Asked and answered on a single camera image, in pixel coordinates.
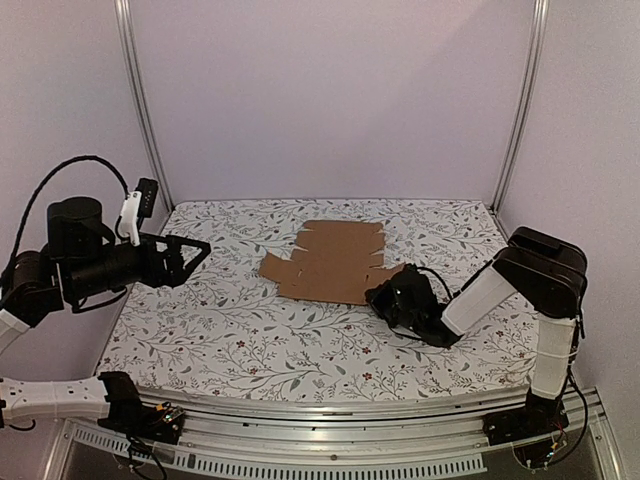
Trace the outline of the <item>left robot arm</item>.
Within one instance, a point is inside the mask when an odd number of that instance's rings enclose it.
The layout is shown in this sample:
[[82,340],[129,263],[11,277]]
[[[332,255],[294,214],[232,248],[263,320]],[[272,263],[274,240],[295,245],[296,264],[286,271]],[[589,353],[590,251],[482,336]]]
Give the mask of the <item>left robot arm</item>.
[[[72,197],[47,209],[47,243],[14,256],[1,277],[1,347],[35,328],[49,314],[69,307],[91,311],[87,300],[111,292],[110,305],[130,285],[178,287],[211,252],[208,243],[142,233],[147,207],[134,192],[125,200],[116,228],[102,221],[102,206]],[[36,419],[86,418],[130,436],[175,443],[184,411],[168,401],[145,405],[130,376],[111,371],[81,380],[1,382],[1,424],[27,431]]]

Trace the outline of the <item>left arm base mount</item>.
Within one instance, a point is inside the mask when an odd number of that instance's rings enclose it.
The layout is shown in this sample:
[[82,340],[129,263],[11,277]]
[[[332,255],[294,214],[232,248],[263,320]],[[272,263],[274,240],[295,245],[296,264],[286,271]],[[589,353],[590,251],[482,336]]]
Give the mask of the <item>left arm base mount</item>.
[[186,419],[185,410],[170,401],[145,405],[128,374],[105,372],[98,376],[106,389],[108,415],[97,420],[105,429],[131,437],[177,445]]

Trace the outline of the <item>brown cardboard box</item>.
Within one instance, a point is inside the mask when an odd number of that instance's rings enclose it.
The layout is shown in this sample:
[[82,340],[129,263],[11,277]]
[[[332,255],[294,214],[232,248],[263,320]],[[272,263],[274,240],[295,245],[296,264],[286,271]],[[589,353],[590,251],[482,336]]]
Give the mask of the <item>brown cardboard box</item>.
[[381,223],[308,220],[288,259],[267,253],[258,273],[278,284],[281,297],[364,305],[365,293],[399,273],[384,266]]

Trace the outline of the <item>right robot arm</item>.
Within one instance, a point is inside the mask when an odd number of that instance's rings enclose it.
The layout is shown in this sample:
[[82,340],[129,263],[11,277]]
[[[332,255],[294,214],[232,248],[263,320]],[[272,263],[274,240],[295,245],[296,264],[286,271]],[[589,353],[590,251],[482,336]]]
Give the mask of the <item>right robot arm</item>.
[[537,358],[529,391],[537,397],[517,415],[517,427],[537,436],[552,424],[569,366],[583,337],[582,302],[588,261],[576,245],[541,231],[518,227],[502,248],[457,292],[441,303],[430,280],[434,270],[415,264],[365,293],[365,300],[388,328],[404,328],[404,337],[448,348],[483,317],[514,295],[537,314]]

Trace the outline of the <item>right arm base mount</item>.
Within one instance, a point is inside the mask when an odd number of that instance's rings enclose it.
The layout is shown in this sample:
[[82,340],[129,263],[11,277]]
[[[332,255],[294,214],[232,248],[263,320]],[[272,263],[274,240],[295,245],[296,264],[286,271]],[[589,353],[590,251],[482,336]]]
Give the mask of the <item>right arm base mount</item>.
[[569,421],[562,397],[547,399],[527,392],[522,407],[482,417],[482,431],[490,446],[511,444],[516,460],[525,468],[546,467],[562,446]]

